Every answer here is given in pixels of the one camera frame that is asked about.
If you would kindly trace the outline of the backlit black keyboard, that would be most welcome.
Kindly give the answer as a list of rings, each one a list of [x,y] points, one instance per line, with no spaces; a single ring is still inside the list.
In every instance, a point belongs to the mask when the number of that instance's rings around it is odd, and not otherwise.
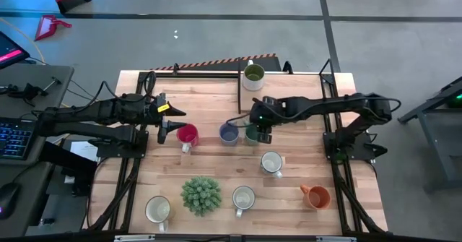
[[[34,131],[33,120],[0,117],[0,159],[26,160]]]

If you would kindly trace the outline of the lavender blue mug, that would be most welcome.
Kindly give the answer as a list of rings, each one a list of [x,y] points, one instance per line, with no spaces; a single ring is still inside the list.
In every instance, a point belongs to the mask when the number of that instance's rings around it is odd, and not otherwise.
[[[219,128],[219,138],[225,146],[235,146],[239,139],[239,129],[234,124],[224,123]]]

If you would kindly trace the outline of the succulent plant grey pot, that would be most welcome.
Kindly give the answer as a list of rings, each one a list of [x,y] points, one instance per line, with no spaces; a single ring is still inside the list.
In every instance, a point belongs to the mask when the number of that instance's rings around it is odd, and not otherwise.
[[[180,195],[183,206],[198,217],[215,211],[222,203],[219,182],[206,176],[196,176],[186,181]]]

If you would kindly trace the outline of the black monitor stand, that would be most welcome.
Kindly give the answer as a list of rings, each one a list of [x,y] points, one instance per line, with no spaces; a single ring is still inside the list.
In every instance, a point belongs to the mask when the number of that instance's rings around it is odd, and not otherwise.
[[[75,177],[72,186],[73,196],[88,196],[95,176],[97,163],[81,157],[62,147],[45,142],[39,156],[39,161],[61,166],[62,174]]]

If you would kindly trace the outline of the red mug white handle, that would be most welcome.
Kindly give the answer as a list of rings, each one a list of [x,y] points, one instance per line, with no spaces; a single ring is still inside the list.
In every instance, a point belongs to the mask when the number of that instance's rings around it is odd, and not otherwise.
[[[176,136],[182,144],[181,150],[183,153],[189,152],[199,143],[199,131],[193,124],[186,124],[179,128]]]

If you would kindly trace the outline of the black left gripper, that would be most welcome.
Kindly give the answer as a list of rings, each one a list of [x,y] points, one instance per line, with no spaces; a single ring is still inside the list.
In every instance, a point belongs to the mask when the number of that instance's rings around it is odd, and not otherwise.
[[[167,137],[167,131],[174,131],[187,125],[187,123],[165,121],[165,113],[168,116],[185,116],[186,112],[174,108],[166,100],[166,94],[161,92],[149,104],[147,116],[149,124],[154,124],[158,127],[157,142],[164,144]]]

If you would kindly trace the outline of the red dustpan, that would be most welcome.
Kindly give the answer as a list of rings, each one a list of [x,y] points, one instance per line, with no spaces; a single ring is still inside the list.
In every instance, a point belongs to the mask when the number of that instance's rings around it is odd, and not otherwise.
[[[59,25],[67,28],[72,27],[72,24],[64,22],[63,20],[58,20],[54,15],[43,15],[38,23],[38,28],[35,34],[35,41],[39,41],[54,35]]]

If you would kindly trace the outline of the blue floral white mug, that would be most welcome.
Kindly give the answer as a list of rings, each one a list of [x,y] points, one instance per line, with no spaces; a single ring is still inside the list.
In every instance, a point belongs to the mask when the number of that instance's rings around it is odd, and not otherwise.
[[[250,209],[256,201],[256,195],[251,187],[239,186],[232,194],[232,202],[236,206],[236,217],[241,218],[245,210]]]
[[[271,174],[275,178],[282,178],[283,159],[275,151],[265,152],[261,156],[261,169],[264,173]]]

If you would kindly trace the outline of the black tablet screen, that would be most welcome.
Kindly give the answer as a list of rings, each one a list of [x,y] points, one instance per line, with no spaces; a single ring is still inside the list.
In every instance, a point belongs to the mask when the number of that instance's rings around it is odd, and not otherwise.
[[[28,59],[30,54],[0,31],[0,70]]]

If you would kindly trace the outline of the black clamp tool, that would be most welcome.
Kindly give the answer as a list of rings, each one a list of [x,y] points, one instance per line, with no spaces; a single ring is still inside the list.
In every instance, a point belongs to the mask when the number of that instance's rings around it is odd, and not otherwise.
[[[47,96],[49,95],[48,90],[54,85],[61,85],[62,82],[57,79],[56,77],[52,77],[52,82],[46,86],[45,88],[40,88],[38,86],[33,86],[30,83],[27,83],[23,90],[20,90],[18,86],[9,84],[7,86],[0,86],[0,95],[6,95],[10,98],[21,99],[26,104],[31,105],[32,107],[35,106],[34,102],[32,101],[38,95],[40,96]]]

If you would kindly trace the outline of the wooden shelf black frame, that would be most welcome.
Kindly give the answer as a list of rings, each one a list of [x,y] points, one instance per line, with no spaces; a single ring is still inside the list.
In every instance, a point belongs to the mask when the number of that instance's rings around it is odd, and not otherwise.
[[[286,98],[291,96],[304,96],[310,99],[331,96],[330,85],[336,85],[339,95],[352,94],[355,90],[354,79],[351,73],[332,72],[330,65],[320,72],[266,72],[263,79],[258,82],[260,89],[248,90],[244,87],[246,77],[241,74],[239,84],[238,110],[243,113],[250,111],[253,98],[262,99],[263,96],[273,98]]]

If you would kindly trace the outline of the orange mug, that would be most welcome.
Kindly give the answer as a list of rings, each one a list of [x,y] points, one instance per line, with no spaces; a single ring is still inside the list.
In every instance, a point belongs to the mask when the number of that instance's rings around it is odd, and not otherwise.
[[[303,204],[311,209],[322,210],[327,209],[331,203],[331,195],[323,186],[309,187],[301,185],[300,190],[303,193]]]

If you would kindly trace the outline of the teal green mug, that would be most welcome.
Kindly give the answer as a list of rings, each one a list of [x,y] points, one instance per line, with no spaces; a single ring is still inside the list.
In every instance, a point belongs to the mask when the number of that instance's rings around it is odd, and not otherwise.
[[[245,123],[245,140],[250,146],[256,146],[259,144],[257,127],[250,122]]]

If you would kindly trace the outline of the white paper sheet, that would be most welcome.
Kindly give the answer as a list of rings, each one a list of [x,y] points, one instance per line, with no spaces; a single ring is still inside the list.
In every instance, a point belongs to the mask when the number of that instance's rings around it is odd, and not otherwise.
[[[80,157],[86,158],[94,162],[99,161],[97,156],[97,147],[90,144],[89,142],[72,142],[70,152],[73,152],[74,154]]]

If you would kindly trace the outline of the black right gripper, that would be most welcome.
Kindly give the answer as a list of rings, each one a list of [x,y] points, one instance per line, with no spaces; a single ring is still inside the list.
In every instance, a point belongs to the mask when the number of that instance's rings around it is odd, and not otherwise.
[[[257,125],[256,140],[261,141],[263,138],[263,143],[271,144],[271,126],[282,125],[284,123],[283,115],[284,105],[282,103],[254,103],[250,110],[249,122]]]

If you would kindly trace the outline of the black computer mouse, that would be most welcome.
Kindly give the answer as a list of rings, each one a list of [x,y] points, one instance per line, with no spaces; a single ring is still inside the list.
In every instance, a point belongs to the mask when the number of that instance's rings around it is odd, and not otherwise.
[[[20,189],[21,185],[14,182],[0,187],[0,220],[7,219],[13,213]]]

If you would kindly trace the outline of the silver metal bracket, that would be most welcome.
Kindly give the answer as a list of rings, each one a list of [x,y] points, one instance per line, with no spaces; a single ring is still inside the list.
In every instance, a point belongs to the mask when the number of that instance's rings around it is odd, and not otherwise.
[[[317,236],[315,242],[357,242],[355,237],[348,236]]]
[[[116,235],[113,242],[153,242],[155,235],[135,234],[135,235]]]

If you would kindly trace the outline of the hazard striped black platform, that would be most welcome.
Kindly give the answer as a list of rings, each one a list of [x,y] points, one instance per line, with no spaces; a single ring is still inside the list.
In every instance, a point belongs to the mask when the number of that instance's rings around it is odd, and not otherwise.
[[[279,58],[275,53],[265,53],[253,56],[241,56],[228,59],[217,59],[189,64],[179,64],[179,70],[191,71],[237,71],[238,67],[243,69],[249,61],[261,65],[266,71],[280,72],[282,70]]]

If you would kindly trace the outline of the grey desk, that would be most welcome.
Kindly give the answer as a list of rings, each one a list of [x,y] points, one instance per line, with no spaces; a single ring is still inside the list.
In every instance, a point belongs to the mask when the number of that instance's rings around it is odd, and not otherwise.
[[[0,85],[16,85],[23,88],[27,83],[45,89],[58,79],[61,83],[48,90],[48,95],[37,96],[26,104],[19,98],[0,95],[0,118],[22,118],[33,120],[32,110],[43,110],[47,107],[59,107],[64,99],[74,69],[70,66],[47,66],[32,64],[15,64],[0,70]],[[44,137],[33,140],[26,160],[0,159],[0,187],[11,182],[19,184],[17,202],[13,213],[5,220],[0,220],[0,238],[22,237],[26,234],[32,221],[38,217],[40,200],[48,186],[53,164],[39,162]]]

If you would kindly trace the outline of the black metal stand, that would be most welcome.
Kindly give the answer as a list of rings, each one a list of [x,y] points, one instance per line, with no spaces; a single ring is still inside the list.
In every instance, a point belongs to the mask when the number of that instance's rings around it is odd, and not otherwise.
[[[443,172],[440,181],[428,184],[428,193],[462,189],[462,76],[444,86],[436,96],[398,118],[400,124],[417,119]]]

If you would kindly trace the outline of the white mug green interior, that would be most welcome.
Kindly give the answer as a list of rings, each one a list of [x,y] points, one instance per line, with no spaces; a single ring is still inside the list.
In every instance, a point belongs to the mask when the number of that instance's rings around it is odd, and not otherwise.
[[[264,68],[259,64],[255,64],[253,60],[249,60],[243,71],[243,87],[249,91],[258,91],[264,85],[264,77]]]

